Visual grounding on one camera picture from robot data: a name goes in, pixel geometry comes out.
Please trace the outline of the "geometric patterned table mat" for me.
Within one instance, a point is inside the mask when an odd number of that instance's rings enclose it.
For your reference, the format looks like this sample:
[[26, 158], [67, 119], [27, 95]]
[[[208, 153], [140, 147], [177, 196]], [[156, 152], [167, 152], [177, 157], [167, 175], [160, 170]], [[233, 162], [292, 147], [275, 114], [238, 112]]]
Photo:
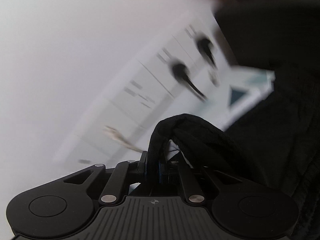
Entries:
[[207, 85], [207, 100], [191, 110], [217, 128], [225, 131], [231, 124], [266, 99], [273, 91], [273, 71], [234, 67], [220, 76], [220, 85]]

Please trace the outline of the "black garment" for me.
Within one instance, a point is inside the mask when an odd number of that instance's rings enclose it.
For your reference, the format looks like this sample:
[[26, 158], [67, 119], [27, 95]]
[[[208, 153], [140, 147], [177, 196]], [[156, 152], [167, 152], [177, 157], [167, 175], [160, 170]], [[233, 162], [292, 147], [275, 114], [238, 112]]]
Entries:
[[[214, 17], [240, 65], [274, 72], [273, 91], [225, 131], [190, 114], [160, 121], [147, 194], [182, 198], [241, 239], [319, 239], [319, 0], [239, 0]], [[194, 170], [204, 202], [185, 200], [172, 160]]]

